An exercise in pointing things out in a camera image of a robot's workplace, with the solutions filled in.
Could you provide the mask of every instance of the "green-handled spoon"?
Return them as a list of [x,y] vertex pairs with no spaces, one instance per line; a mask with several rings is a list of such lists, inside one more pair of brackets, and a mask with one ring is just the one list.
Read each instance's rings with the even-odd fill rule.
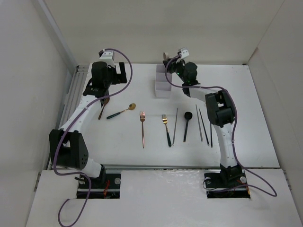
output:
[[[134,108],[136,108],[136,104],[135,104],[135,103],[132,103],[132,104],[129,105],[129,107],[128,107],[126,110],[133,110]],[[115,114],[113,114],[113,115],[110,115],[110,116],[108,116],[106,119],[111,119],[111,118],[113,118],[113,117],[116,117],[116,116],[118,116],[120,113],[123,113],[123,112],[126,111],[126,110],[123,110],[123,111],[120,111],[120,112],[115,113]]]

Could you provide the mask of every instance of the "gold spoon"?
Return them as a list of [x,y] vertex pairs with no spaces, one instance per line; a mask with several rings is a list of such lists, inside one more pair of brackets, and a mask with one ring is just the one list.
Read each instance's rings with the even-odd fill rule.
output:
[[98,120],[100,120],[100,119],[101,119],[101,116],[102,116],[102,113],[103,113],[104,107],[106,106],[106,104],[107,104],[108,102],[109,102],[109,98],[106,98],[106,99],[104,100],[104,104],[103,104],[103,107],[102,107],[101,113],[100,113],[100,115],[99,115],[99,117],[98,117]]
[[[136,104],[135,104],[135,103],[132,103],[132,104],[129,105],[129,107],[128,107],[126,110],[133,110],[134,108],[136,108]],[[120,113],[123,113],[123,112],[126,111],[126,110],[123,110],[123,111],[120,111],[120,112],[115,113],[115,114],[113,114],[113,115],[110,115],[110,116],[108,116],[106,119],[111,119],[111,118],[113,118],[113,117],[119,115]]]

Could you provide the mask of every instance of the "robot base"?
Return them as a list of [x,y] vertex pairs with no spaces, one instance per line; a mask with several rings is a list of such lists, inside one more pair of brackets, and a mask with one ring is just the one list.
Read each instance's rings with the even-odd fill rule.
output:
[[246,184],[246,175],[242,173],[241,176],[225,181],[222,179],[221,173],[205,173],[205,188],[207,190],[207,198],[250,198],[250,191],[248,187],[239,187],[225,192],[216,192],[223,189],[233,188],[242,184]]
[[[106,173],[106,178],[100,180],[98,178],[90,178],[91,180],[91,190],[90,199],[119,199],[120,198],[120,185],[121,185],[121,174],[118,173]],[[104,190],[107,187],[106,197],[104,195]],[[77,189],[77,199],[85,199],[87,191],[89,188],[88,180],[80,175],[80,181]]]

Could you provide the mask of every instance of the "spoon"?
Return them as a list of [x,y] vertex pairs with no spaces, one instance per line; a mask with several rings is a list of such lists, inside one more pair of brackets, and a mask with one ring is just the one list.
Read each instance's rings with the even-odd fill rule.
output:
[[183,139],[183,142],[186,141],[186,134],[187,134],[187,128],[188,128],[188,122],[190,119],[192,119],[193,117],[193,114],[191,112],[186,112],[184,114],[184,118],[186,119],[186,126],[185,126],[185,132],[184,132],[184,139]]
[[103,113],[104,107],[106,106],[106,104],[107,104],[108,102],[109,102],[109,98],[106,98],[106,99],[104,100],[104,104],[103,104],[103,107],[102,107],[101,113],[100,113],[100,115],[99,115],[99,117],[98,117],[98,120],[100,120],[100,119],[101,119],[101,116],[102,116],[102,113]]
[[[129,107],[128,107],[126,110],[133,110],[134,108],[136,108],[136,104],[135,104],[135,103],[132,103],[132,104],[129,105]],[[113,118],[113,117],[119,115],[120,113],[123,113],[123,112],[126,111],[126,110],[123,110],[123,111],[120,111],[120,112],[115,113],[115,114],[113,114],[113,115],[110,115],[110,116],[108,116],[106,119],[111,119],[111,118]]]

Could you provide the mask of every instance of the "white wall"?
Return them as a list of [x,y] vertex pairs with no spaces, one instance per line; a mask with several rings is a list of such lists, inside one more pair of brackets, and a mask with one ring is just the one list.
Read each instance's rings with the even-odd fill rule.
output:
[[0,0],[1,226],[26,224],[66,74],[32,2]]
[[136,63],[189,48],[196,63],[246,63],[283,0],[46,0],[78,63],[117,48]]
[[249,61],[274,147],[303,220],[303,0],[285,0]]

